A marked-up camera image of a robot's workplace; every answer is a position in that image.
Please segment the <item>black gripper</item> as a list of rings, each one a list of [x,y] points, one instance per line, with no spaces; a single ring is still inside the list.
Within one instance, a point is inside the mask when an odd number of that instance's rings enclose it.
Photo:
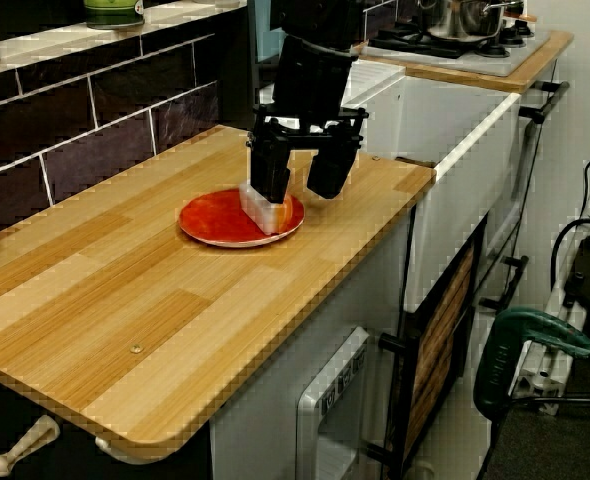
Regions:
[[[309,190],[325,199],[341,192],[368,117],[362,108],[341,106],[356,60],[352,50],[337,51],[296,37],[285,39],[272,102],[256,107],[249,135],[250,185],[271,204],[284,202],[291,145],[318,148],[307,179]]]

